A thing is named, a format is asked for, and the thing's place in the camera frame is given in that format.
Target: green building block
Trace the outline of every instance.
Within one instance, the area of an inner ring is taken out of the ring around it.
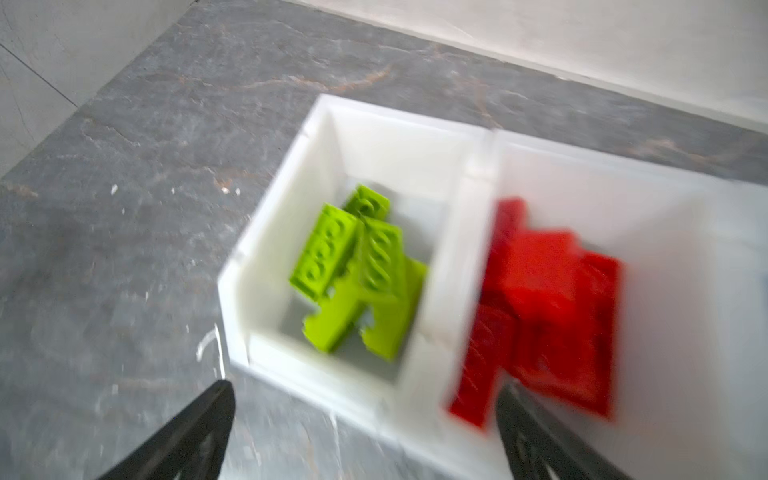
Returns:
[[[359,225],[354,215],[333,205],[323,206],[290,284],[313,302],[319,300],[352,254]]]
[[[389,213],[389,198],[365,185],[358,185],[344,204],[344,211],[358,218],[370,217],[384,220]]]
[[[359,298],[366,303],[402,302],[406,299],[402,230],[364,217],[361,232],[355,248]]]
[[[320,298],[320,311],[304,319],[304,336],[321,352],[335,350],[366,309],[357,297],[356,269],[350,260],[333,281],[331,294]]]
[[[426,274],[425,264],[406,257],[407,299],[400,303],[372,305],[373,326],[360,332],[362,342],[370,352],[390,362],[397,357],[419,305]]]

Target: marble countertop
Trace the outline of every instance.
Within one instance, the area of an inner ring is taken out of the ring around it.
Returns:
[[[95,478],[220,376],[215,343],[196,358],[217,274],[319,93],[768,184],[763,134],[279,0],[201,0],[0,180],[0,465]],[[221,478],[442,478],[227,378]]]

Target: white plastic bin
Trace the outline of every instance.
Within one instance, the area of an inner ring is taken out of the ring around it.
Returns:
[[[357,335],[318,353],[288,283],[322,204],[357,182],[392,200],[406,253],[430,269],[393,364]],[[445,406],[495,202],[511,195],[534,227],[570,227],[627,265],[616,422],[548,402],[555,413],[638,480],[757,478],[768,468],[768,194],[753,185],[322,95],[221,273],[230,361],[451,475],[508,480],[498,432]]]

